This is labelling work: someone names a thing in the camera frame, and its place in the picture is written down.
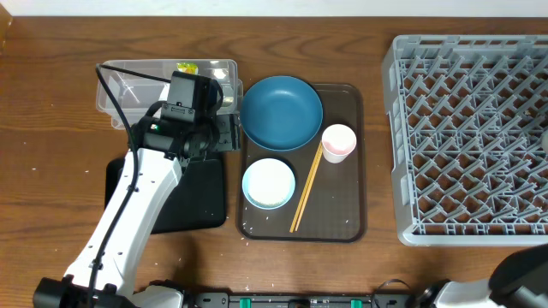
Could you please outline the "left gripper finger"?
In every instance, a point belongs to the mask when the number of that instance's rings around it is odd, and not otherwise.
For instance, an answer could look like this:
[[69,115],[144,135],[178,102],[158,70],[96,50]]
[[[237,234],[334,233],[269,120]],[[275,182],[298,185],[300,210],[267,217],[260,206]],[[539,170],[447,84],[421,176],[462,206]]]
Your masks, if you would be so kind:
[[239,151],[241,149],[239,116],[237,114],[218,115],[216,124],[219,131],[219,140],[214,151]]
[[237,95],[233,87],[223,87],[223,102],[220,107],[221,114],[232,114],[236,110]]

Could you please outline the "yellow green snack wrapper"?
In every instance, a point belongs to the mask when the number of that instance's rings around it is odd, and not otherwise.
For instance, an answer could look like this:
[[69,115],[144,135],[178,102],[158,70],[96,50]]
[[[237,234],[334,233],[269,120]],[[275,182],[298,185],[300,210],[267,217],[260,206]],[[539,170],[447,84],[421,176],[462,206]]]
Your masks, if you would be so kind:
[[176,64],[176,68],[179,72],[185,73],[185,74],[198,74],[199,73],[199,67],[195,63],[191,62],[178,62]]

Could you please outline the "pink plastic cup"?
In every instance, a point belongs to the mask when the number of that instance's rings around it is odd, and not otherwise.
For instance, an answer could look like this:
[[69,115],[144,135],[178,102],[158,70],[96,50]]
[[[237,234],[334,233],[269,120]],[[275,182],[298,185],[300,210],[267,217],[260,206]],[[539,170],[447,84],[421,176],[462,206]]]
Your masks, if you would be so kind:
[[341,163],[357,146],[357,137],[352,128],[334,124],[322,133],[321,145],[329,163]]

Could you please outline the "white tissue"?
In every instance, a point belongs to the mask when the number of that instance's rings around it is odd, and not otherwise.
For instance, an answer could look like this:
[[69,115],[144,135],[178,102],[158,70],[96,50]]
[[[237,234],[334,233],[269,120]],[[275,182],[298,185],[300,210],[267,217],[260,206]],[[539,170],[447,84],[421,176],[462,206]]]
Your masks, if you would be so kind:
[[[158,100],[159,100],[159,101],[166,101],[167,98],[168,98],[169,90],[170,90],[170,84],[169,84],[169,83],[164,84],[164,88],[163,88],[163,90],[161,91]],[[159,117],[161,116],[161,110],[158,110],[158,111],[156,112],[155,116],[156,116],[157,118],[159,118]]]

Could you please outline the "white green plastic cup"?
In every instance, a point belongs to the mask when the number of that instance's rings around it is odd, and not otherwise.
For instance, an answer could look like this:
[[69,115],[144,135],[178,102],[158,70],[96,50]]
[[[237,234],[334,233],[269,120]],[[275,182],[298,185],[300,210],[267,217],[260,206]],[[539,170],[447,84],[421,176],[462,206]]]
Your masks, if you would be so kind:
[[540,144],[543,152],[548,154],[548,131],[544,131],[541,135]]

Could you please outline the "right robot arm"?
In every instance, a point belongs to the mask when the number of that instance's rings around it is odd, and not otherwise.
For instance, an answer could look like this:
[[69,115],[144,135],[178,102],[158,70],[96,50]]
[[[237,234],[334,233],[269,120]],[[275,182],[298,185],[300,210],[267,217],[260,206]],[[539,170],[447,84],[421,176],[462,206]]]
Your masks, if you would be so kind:
[[408,306],[547,308],[547,245],[509,255],[488,279],[440,281],[427,288]]

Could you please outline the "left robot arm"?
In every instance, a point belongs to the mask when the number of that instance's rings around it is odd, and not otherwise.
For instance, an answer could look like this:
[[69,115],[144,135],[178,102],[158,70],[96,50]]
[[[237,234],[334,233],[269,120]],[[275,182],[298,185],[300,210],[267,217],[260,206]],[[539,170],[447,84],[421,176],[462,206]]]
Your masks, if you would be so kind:
[[36,307],[182,307],[184,292],[164,281],[134,291],[135,275],[158,215],[187,166],[212,152],[234,151],[234,114],[218,114],[222,93],[185,91],[153,104],[126,126],[121,177],[86,247],[60,281],[43,278]]

